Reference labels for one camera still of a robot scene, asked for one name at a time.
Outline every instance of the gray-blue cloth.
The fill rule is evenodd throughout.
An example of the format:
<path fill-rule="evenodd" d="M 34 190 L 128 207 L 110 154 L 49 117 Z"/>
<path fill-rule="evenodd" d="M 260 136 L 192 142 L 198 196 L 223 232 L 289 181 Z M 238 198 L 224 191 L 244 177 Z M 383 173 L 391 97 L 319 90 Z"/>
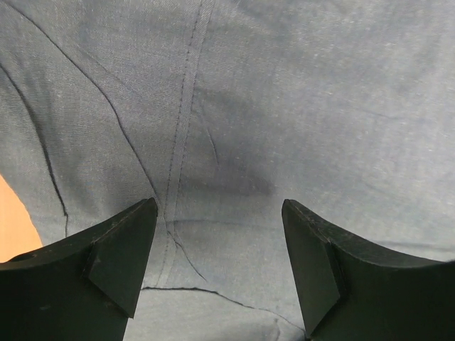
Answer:
<path fill-rule="evenodd" d="M 454 17 L 427 0 L 0 0 L 0 173 L 45 244 L 157 199 L 126 340 L 299 341 L 285 198 L 455 255 Z"/>

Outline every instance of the orange surface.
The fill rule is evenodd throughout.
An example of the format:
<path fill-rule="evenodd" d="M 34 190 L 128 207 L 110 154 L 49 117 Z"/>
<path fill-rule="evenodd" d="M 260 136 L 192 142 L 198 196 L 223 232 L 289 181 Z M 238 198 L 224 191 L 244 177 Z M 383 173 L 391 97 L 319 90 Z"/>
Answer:
<path fill-rule="evenodd" d="M 25 206 L 0 175 L 0 262 L 42 246 Z"/>

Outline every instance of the stitching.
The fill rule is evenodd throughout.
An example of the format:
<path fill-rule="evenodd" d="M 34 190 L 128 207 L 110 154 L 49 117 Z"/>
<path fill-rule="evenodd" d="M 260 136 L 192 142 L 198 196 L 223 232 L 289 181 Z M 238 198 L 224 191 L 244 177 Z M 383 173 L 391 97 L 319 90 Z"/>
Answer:
<path fill-rule="evenodd" d="M 169 190 L 171 188 L 172 168 L 173 168 L 174 161 L 175 161 L 175 156 L 176 156 L 178 124 L 180 123 L 181 116 L 182 116 L 183 91 L 184 91 L 184 87 L 185 87 L 185 81 L 186 81 L 186 78 L 187 78 L 187 75 L 188 75 L 188 61 L 189 61 L 189 58 L 190 58 L 191 46 L 193 45 L 194 35 L 196 33 L 196 29 L 197 29 L 197 25 L 198 25 L 198 22 L 199 22 L 199 18 L 200 18 L 200 13 L 201 13 L 202 7 L 203 7 L 203 0 L 200 0 L 200 4 L 199 4 L 199 8 L 198 8 L 198 14 L 196 16 L 196 21 L 194 23 L 193 31 L 191 32 L 191 38 L 190 38 L 190 43 L 188 44 L 188 50 L 186 51 L 185 70 L 183 72 L 182 85 L 181 85 L 181 89 L 180 89 L 180 104 L 178 106 L 176 132 L 175 132 L 174 137 L 173 137 L 172 157 L 171 157 L 171 162 L 169 164 L 169 170 L 168 170 L 169 177 L 168 177 L 168 183 L 167 183 L 167 189 L 166 189 L 166 201 L 165 201 L 164 214 L 163 214 L 163 216 L 164 216 L 164 225 L 166 227 L 166 231 L 167 231 L 167 235 L 168 235 L 168 242 L 167 242 L 166 248 L 164 250 L 163 265 L 161 267 L 160 274 L 158 276 L 158 281 L 161 278 L 161 275 L 163 274 L 163 271 L 164 271 L 164 264 L 166 263 L 166 259 L 167 259 L 167 256 L 168 256 L 169 244 L 171 242 L 171 239 L 174 241 L 174 243 L 176 243 L 175 238 L 173 237 L 171 231 L 168 228 L 168 221 L 166 219 L 166 211 L 167 211 L 167 207 L 168 207 L 168 204 L 169 204 L 168 199 L 169 199 Z"/>
<path fill-rule="evenodd" d="M 197 28 L 197 25 L 198 25 L 198 21 L 199 21 L 199 18 L 200 18 L 200 13 L 201 13 L 201 10 L 202 10 L 202 7 L 203 7 L 203 1 L 201 0 L 200 2 L 200 6 L 199 6 L 199 10 L 198 10 L 198 15 L 197 15 L 197 18 L 196 18 L 196 22 L 194 23 L 194 29 L 193 29 L 193 32 L 191 34 L 191 42 L 188 46 L 188 52 L 187 52 L 187 56 L 186 56 L 186 68 L 188 67 L 188 56 L 190 54 L 190 47 L 191 45 L 193 44 L 193 38 L 194 38 L 194 34 L 196 32 L 196 28 Z M 210 24 L 210 20 L 212 18 L 212 12 L 210 12 L 210 16 L 209 16 L 209 19 L 207 21 L 207 27 L 208 25 Z M 204 34 L 203 36 L 203 39 L 200 43 L 200 46 L 201 46 L 201 50 L 204 46 L 204 42 L 205 42 L 205 38 L 206 38 L 206 34 Z M 191 127 L 191 113 L 193 112 L 193 105 L 194 105 L 194 88 L 196 86 L 196 80 L 198 79 L 198 70 L 199 70 L 199 63 L 200 63 L 200 53 L 199 53 L 199 56 L 198 56 L 198 62 L 197 62 L 197 65 L 196 65 L 196 73 L 195 73 L 195 76 L 194 76 L 194 81 L 193 81 L 193 84 L 192 84 L 192 92 L 191 92 L 191 104 L 190 104 L 190 118 L 188 120 L 188 132 L 190 131 L 190 127 Z M 181 101 L 180 101 L 180 105 L 182 106 L 182 103 L 183 103 L 183 84 L 184 82 L 182 82 L 182 92 L 181 92 Z M 185 136 L 185 142 L 183 144 L 183 155 L 182 155 L 182 164 L 180 166 L 180 172 L 179 172 L 179 177 L 178 177 L 178 185 L 177 185 L 177 193 L 179 192 L 180 190 L 180 184 L 181 184 L 181 178 L 182 178 L 182 169 L 183 169 L 183 164 L 185 163 L 185 160 L 187 158 L 187 145 L 188 145 L 188 135 L 189 133 L 187 132 L 186 136 Z M 210 132 L 208 132 L 209 134 L 209 137 L 210 137 L 210 141 L 212 142 L 212 145 L 213 145 L 213 148 L 214 148 L 214 151 L 215 151 L 215 157 L 216 157 L 216 161 L 217 161 L 217 164 L 218 164 L 218 155 L 216 153 L 216 149 L 215 149 L 215 145 L 213 144 L 213 140 L 211 138 L 211 135 L 210 135 Z M 194 263 L 190 260 L 190 258 L 188 257 L 188 254 L 186 253 L 186 250 L 185 248 L 183 247 L 183 242 L 181 240 L 181 238 L 179 237 L 179 235 L 177 234 L 177 231 L 174 231 L 174 234 L 176 235 L 176 237 L 180 240 L 179 242 L 177 242 L 176 238 L 174 236 L 172 236 L 172 239 L 174 241 L 174 243 L 176 243 L 177 246 L 179 246 L 184 254 L 184 256 L 186 257 L 186 260 L 188 261 L 188 263 L 190 264 L 190 266 L 193 268 L 193 270 L 205 281 L 205 282 L 208 282 L 207 279 L 202 275 L 202 273 L 197 270 L 196 266 L 194 265 Z"/>

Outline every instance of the black plastic part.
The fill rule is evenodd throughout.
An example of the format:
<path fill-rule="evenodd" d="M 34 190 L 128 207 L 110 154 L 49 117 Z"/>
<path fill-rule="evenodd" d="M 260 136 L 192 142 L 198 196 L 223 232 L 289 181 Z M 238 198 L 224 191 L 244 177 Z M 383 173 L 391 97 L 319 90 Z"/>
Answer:
<path fill-rule="evenodd" d="M 310 340 L 455 340 L 455 261 L 387 249 L 294 200 L 282 217 Z"/>
<path fill-rule="evenodd" d="M 153 199 L 0 264 L 1 341 L 121 341 L 156 226 Z"/>

